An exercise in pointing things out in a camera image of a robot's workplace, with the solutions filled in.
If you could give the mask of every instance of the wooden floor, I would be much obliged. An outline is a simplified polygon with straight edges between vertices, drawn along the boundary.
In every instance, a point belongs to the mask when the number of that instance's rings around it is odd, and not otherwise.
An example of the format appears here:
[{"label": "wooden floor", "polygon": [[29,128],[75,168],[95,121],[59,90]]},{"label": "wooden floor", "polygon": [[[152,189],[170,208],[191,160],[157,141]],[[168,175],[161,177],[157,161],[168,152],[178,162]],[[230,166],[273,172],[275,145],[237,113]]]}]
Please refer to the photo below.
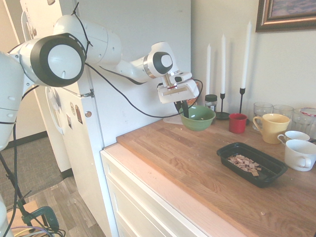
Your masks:
[{"label": "wooden floor", "polygon": [[39,207],[50,206],[54,210],[67,237],[105,237],[79,195],[73,177],[27,198],[26,202],[33,200]]}]

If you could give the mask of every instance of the green bowl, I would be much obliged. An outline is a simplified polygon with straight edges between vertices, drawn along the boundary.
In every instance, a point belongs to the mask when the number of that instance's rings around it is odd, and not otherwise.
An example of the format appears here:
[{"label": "green bowl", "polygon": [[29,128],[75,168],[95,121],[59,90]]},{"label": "green bowl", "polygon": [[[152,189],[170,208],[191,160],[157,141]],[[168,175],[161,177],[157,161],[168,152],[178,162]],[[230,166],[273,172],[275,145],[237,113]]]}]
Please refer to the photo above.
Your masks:
[{"label": "green bowl", "polygon": [[189,108],[189,118],[186,118],[181,114],[183,125],[192,131],[202,131],[207,129],[214,118],[215,112],[202,105],[193,105]]}]

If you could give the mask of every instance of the butcher block countertop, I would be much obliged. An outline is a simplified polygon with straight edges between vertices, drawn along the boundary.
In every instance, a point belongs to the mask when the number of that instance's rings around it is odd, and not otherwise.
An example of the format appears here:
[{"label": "butcher block countertop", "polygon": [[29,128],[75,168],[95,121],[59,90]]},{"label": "butcher block countertop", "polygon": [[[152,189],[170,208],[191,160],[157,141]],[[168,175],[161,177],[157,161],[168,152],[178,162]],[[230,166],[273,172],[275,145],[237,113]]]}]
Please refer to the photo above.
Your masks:
[{"label": "butcher block countertop", "polygon": [[190,131],[162,120],[124,134],[118,143],[248,237],[313,237],[316,232],[316,168],[289,168],[258,188],[225,167],[216,152],[243,142],[284,161],[284,145],[271,145],[251,124],[243,134],[228,121]]}]

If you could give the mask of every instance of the gold frame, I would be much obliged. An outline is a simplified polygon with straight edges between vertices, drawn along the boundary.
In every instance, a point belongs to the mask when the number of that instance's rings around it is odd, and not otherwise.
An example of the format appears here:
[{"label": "gold frame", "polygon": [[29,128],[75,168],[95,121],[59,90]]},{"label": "gold frame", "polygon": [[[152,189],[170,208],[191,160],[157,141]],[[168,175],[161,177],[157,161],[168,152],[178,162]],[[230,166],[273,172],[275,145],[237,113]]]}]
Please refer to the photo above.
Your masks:
[{"label": "gold frame", "polygon": [[256,32],[316,29],[316,11],[272,17],[274,0],[259,0]]}]

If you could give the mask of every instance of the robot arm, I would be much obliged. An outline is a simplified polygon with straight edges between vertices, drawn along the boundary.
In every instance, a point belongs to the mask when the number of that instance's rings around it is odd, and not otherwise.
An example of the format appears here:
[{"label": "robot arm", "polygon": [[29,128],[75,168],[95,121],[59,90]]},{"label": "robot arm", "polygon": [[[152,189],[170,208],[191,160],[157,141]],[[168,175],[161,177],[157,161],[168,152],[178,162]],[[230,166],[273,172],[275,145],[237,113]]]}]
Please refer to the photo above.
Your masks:
[{"label": "robot arm", "polygon": [[[162,78],[158,94],[160,101],[164,104],[193,99],[198,96],[196,83],[191,79],[192,74],[179,70],[175,56],[167,42],[156,43],[148,55],[132,62],[126,62],[121,59],[122,47],[116,34],[91,22],[82,20],[82,24],[93,45],[88,48],[87,63],[96,64],[107,71],[123,75],[135,84]],[[65,15],[57,21],[54,35],[65,32],[79,39],[82,45],[88,45],[77,18]]]},{"label": "robot arm", "polygon": [[33,84],[73,84],[81,77],[85,63],[123,75],[136,84],[162,78],[158,87],[162,103],[198,96],[192,74],[179,71],[168,43],[156,43],[148,55],[126,62],[121,59],[121,42],[116,34],[87,21],[82,25],[84,30],[76,17],[62,16],[52,36],[27,41],[9,54],[0,53],[0,151],[8,144],[27,89]]}]

